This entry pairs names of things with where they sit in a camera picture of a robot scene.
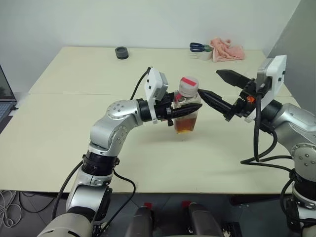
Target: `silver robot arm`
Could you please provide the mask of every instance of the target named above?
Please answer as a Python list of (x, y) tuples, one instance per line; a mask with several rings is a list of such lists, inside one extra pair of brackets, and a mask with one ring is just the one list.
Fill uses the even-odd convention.
[(66, 213), (53, 219), (38, 237), (99, 236), (106, 222), (103, 219), (110, 204), (109, 187), (113, 169), (119, 164), (118, 155), (128, 133), (143, 122), (167, 120), (188, 115), (202, 104), (190, 104), (173, 109), (173, 93), (166, 92), (164, 74), (150, 69), (145, 83), (147, 100), (127, 100), (112, 103), (106, 114), (90, 131), (90, 143), (83, 164), (66, 202)]
[(221, 112), (227, 121), (234, 115), (247, 122), (256, 118), (257, 96), (261, 100), (260, 129), (275, 132), (277, 141), (285, 146), (294, 160), (290, 173), (292, 198), (283, 210), (290, 229), (303, 237), (316, 236), (316, 118), (312, 113), (273, 98), (283, 84), (286, 56), (267, 59), (257, 72), (257, 79), (248, 79), (231, 70), (218, 70), (227, 83), (242, 89), (240, 98), (231, 105), (212, 91), (199, 90), (209, 106)]
[(124, 141), (143, 121), (136, 100), (116, 101), (91, 129), (91, 142), (66, 203), (66, 213), (50, 222), (38, 237), (90, 237), (106, 213), (113, 168)]

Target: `black roll of tape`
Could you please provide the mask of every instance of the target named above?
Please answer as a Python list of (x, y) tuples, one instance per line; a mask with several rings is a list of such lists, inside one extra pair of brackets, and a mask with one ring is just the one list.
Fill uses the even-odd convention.
[(117, 47), (115, 49), (115, 53), (118, 59), (126, 59), (128, 58), (128, 52), (126, 47)]

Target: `cable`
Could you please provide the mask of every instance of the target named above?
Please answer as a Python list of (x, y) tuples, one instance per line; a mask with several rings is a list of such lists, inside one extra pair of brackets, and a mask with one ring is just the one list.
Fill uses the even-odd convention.
[(56, 201), (54, 203), (54, 207), (53, 207), (53, 211), (51, 213), (51, 220), (54, 220), (56, 218), (56, 212), (57, 212), (57, 207), (61, 198), (61, 195), (63, 194), (65, 187), (67, 186), (69, 180), (71, 179), (71, 177), (74, 175), (74, 173), (77, 171), (77, 169), (79, 169), (79, 167), (82, 165), (83, 161), (80, 161), (75, 168), (70, 172), (70, 174), (68, 175), (68, 177), (66, 178), (65, 182), (63, 183), (63, 186), (61, 186), (59, 193), (56, 197)]
[[(11, 197), (9, 198), (8, 202), (6, 202), (4, 198), (4, 193), (10, 193)], [(10, 191), (10, 190), (0, 190), (0, 197), (2, 198), (3, 204), (0, 204), (0, 228), (1, 226), (5, 226), (7, 228), (14, 227), (17, 225), (22, 218), (22, 209), (20, 205), (13, 203), (17, 192), (16, 191)], [(14, 222), (11, 218), (9, 218), (9, 209), (13, 206), (17, 207), (20, 210), (20, 216), (16, 222)]]
[(20, 203), (20, 206), (21, 206), (21, 208), (23, 209), (23, 210), (25, 210), (26, 212), (29, 212), (29, 213), (39, 213), (39, 212), (41, 212), (41, 211), (44, 211), (46, 208), (48, 208), (48, 206), (54, 201), (54, 198), (52, 198), (52, 200), (51, 201), (49, 201), (49, 203), (45, 206), (45, 207), (43, 207), (41, 210), (38, 210), (38, 211), (30, 211), (30, 210), (28, 210), (27, 208), (25, 208), (25, 206), (23, 205), (23, 203), (22, 203), (22, 199), (21, 199), (21, 194), (23, 194), (23, 192), (19, 192), (19, 196), (18, 196), (18, 198), (19, 198), (19, 203)]
[(119, 174), (116, 173), (115, 170), (113, 170), (113, 173), (114, 173), (114, 175), (115, 175), (116, 177), (118, 177), (118, 178), (120, 178), (120, 179), (122, 179), (122, 180), (125, 180), (125, 181), (131, 183), (131, 184), (133, 185), (133, 193), (132, 193), (131, 196), (126, 200), (126, 202), (124, 202), (123, 205), (116, 211), (116, 213), (114, 213), (114, 215), (109, 219), (109, 221), (106, 223), (106, 225), (101, 229), (101, 231), (100, 231), (98, 237), (103, 233), (104, 230), (106, 230), (106, 229), (109, 227), (109, 225), (110, 225), (110, 223), (113, 221), (113, 219), (114, 219), (114, 218), (119, 214), (119, 212), (128, 204), (128, 202), (131, 201), (131, 199), (133, 198), (133, 196), (134, 196), (134, 194), (135, 194), (135, 192), (136, 192), (136, 185), (135, 185), (135, 183), (134, 183), (133, 181), (131, 181), (130, 179), (127, 179), (127, 178), (125, 178), (125, 177), (123, 177), (123, 176), (120, 176)]
[(285, 209), (284, 207), (284, 195), (285, 195), (285, 192), (287, 190), (287, 188), (291, 185), (291, 183), (293, 182), (292, 179), (290, 179), (289, 181), (287, 181), (287, 183), (284, 185), (282, 191), (281, 191), (281, 194), (280, 194), (280, 205), (281, 205), (281, 209), (283, 211), (283, 213), (286, 215), (286, 217), (288, 219), (292, 219), (294, 221), (297, 221), (297, 222), (302, 222), (302, 223), (307, 223), (307, 224), (313, 224), (313, 225), (316, 225), (316, 219), (312, 219), (312, 218), (308, 218), (308, 219), (300, 219), (300, 218), (296, 218), (296, 217), (293, 217), (291, 216)]
[(256, 160), (255, 157), (242, 160), (240, 163), (241, 164), (246, 164), (246, 165), (256, 165), (256, 166), (266, 166), (266, 167), (271, 167), (271, 168), (278, 168), (278, 169), (283, 169), (283, 170), (286, 170), (286, 171), (290, 172), (291, 170), (289, 168), (281, 166), (281, 165), (263, 164), (263, 162), (274, 160), (274, 159), (283, 159), (283, 158), (292, 159), (292, 157), (290, 157), (290, 156), (274, 156), (274, 157), (260, 159), (260, 158), (266, 156), (267, 154), (269, 154), (276, 147), (276, 145), (277, 145), (277, 134), (276, 134), (275, 131), (272, 131), (272, 136), (273, 136), (272, 144), (270, 145), (270, 147), (268, 149), (266, 149), (264, 152), (262, 152), (261, 154), (258, 155), (257, 163), (253, 163), (252, 162), (252, 161)]
[(130, 97), (130, 100), (132, 100), (132, 99), (134, 98), (134, 96), (135, 96), (135, 94), (136, 94), (136, 91), (137, 91), (137, 89), (138, 89), (138, 87), (139, 87), (139, 84), (142, 82), (143, 78), (149, 73), (150, 69), (151, 69), (151, 68), (147, 68), (147, 70), (144, 72), (144, 74), (142, 74), (142, 76), (139, 78), (139, 80), (138, 80), (138, 82), (137, 82), (137, 84), (136, 84), (136, 87), (135, 87), (135, 89), (134, 89), (134, 91), (133, 91), (133, 94), (132, 94), (132, 96)]
[(256, 97), (256, 120), (253, 130), (253, 157), (259, 162), (259, 130), (261, 123), (261, 99), (262, 94), (258, 94)]

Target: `white wall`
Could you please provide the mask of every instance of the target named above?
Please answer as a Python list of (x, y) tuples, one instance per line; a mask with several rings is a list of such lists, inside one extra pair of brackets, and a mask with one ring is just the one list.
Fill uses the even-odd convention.
[(26, 91), (61, 47), (185, 48), (215, 36), (271, 51), (300, 0), (0, 0), (0, 64)]

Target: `bottle label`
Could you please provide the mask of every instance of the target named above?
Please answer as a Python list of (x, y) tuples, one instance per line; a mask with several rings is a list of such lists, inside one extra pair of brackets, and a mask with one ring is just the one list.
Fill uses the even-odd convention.
[(187, 78), (181, 78), (181, 81), (185, 82), (186, 84), (189, 84), (191, 86), (195, 86), (197, 83), (195, 81), (192, 81), (190, 79)]

